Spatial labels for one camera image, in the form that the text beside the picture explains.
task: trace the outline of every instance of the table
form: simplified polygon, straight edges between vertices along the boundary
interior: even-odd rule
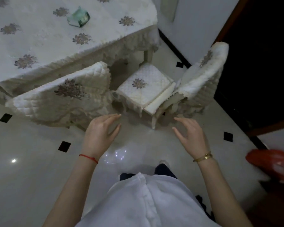
[[[90,20],[70,26],[81,6]],[[0,97],[16,97],[96,62],[158,49],[151,0],[0,0]]]

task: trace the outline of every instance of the red plastic bag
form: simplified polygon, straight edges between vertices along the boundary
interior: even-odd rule
[[[255,149],[246,155],[246,160],[284,183],[284,151]]]

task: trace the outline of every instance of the red string bracelet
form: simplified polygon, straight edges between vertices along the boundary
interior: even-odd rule
[[[95,158],[92,158],[92,157],[87,156],[87,155],[84,155],[84,154],[79,154],[79,156],[86,157],[86,158],[88,158],[88,159],[90,159],[90,160],[93,160],[95,163],[97,163],[97,164],[98,164],[98,161],[97,161]]]

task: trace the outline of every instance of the black square floor tile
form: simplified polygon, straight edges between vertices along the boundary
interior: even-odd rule
[[[1,121],[1,122],[8,122],[8,121],[11,119],[11,117],[12,117],[12,115],[5,113],[5,114],[2,116],[2,118],[0,119],[0,121]]]
[[[60,147],[58,148],[58,150],[63,151],[63,152],[66,153],[68,151],[70,145],[71,145],[71,143],[62,141],[62,143],[61,143]]]
[[[224,140],[229,141],[229,142],[233,142],[233,134],[228,133],[228,132],[224,132]]]
[[[181,62],[177,62],[177,67],[179,67],[179,68],[183,68],[183,67],[184,67],[184,64],[183,64],[183,63],[181,63]]]

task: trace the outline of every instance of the person's left hand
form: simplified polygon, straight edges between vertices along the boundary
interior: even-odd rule
[[[118,124],[110,134],[108,129],[120,117],[121,115],[114,114],[93,119],[85,132],[82,154],[94,157],[98,161],[118,135],[121,124]]]

